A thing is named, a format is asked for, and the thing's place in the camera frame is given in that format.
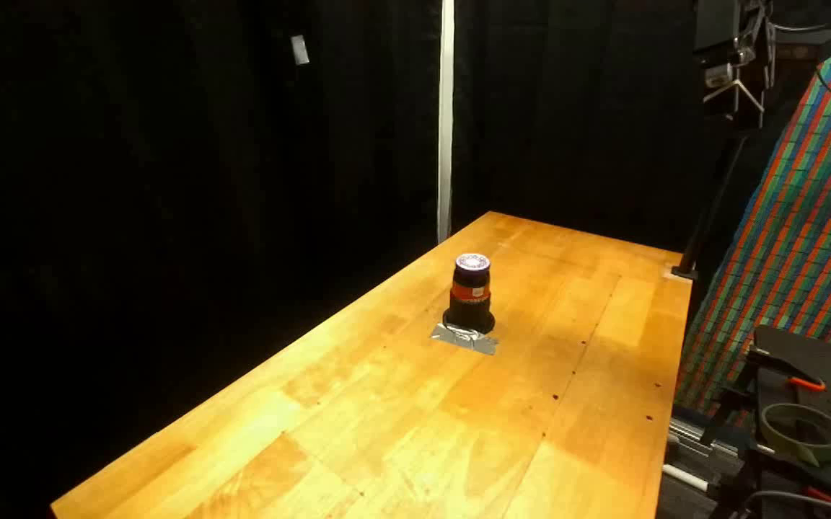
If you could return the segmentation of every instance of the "vertical pole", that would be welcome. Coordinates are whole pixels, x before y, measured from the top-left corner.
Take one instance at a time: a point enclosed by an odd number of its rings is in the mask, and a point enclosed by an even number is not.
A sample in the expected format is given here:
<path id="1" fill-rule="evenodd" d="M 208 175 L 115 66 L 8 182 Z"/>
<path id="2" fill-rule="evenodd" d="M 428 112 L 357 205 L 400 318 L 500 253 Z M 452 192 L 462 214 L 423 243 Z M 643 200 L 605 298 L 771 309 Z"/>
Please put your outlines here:
<path id="1" fill-rule="evenodd" d="M 441 0 L 439 47 L 439 188 L 436 188 L 436 239 L 451 234 L 451 158 L 452 158 L 452 4 Z"/>
<path id="2" fill-rule="evenodd" d="M 711 208 L 700 210 L 692 227 L 692 237 L 687 239 L 687 247 L 680 253 L 680 262 L 673 269 L 674 276 L 687 276 L 687 279 L 698 276 L 698 257 L 708 244 L 708 237 L 715 231 L 715 218 L 729 192 L 734 172 L 745 149 L 745 139 L 747 139 L 745 132 L 728 139 L 725 154 L 718 155 L 718 165 L 715 165 L 715 169 L 722 169 L 722 185 L 715 188 Z"/>

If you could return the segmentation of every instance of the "wooden tabletop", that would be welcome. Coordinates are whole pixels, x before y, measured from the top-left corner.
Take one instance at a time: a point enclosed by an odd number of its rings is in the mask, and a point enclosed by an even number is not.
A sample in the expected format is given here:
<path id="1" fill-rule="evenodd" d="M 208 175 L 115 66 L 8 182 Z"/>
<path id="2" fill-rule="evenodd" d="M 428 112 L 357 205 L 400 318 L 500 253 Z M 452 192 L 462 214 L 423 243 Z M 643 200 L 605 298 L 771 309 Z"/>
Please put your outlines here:
<path id="1" fill-rule="evenodd" d="M 493 259 L 496 354 L 432 341 Z M 484 214 L 61 495 L 57 515 L 654 515 L 677 253 Z"/>

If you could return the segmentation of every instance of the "black curtain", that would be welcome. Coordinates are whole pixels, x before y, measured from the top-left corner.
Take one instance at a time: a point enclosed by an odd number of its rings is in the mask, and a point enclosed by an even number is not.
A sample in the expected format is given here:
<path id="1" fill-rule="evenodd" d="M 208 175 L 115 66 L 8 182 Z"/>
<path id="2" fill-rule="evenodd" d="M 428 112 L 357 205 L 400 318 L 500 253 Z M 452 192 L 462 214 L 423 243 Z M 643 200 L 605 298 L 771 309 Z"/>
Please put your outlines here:
<path id="1" fill-rule="evenodd" d="M 725 135 L 690 4 L 462 0 L 459 221 L 484 208 L 683 247 Z"/>
<path id="2" fill-rule="evenodd" d="M 431 244 L 436 27 L 0 4 L 0 513 L 43 513 Z"/>

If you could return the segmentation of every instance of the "metal base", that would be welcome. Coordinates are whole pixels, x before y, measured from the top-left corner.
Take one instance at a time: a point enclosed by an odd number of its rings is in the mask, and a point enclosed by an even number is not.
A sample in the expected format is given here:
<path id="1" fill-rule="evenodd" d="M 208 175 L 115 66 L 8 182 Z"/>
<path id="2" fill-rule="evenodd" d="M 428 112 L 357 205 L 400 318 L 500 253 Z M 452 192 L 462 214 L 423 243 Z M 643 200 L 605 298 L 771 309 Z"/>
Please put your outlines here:
<path id="1" fill-rule="evenodd" d="M 666 270 L 666 276 L 674 276 L 674 279 L 698 279 L 698 269 L 695 266 L 673 266 Z"/>
<path id="2" fill-rule="evenodd" d="M 477 328 L 459 328 L 459 327 L 439 322 L 432 338 L 441 342 L 483 351 L 483 354 L 496 351 L 496 341 L 490 335 L 478 335 Z"/>

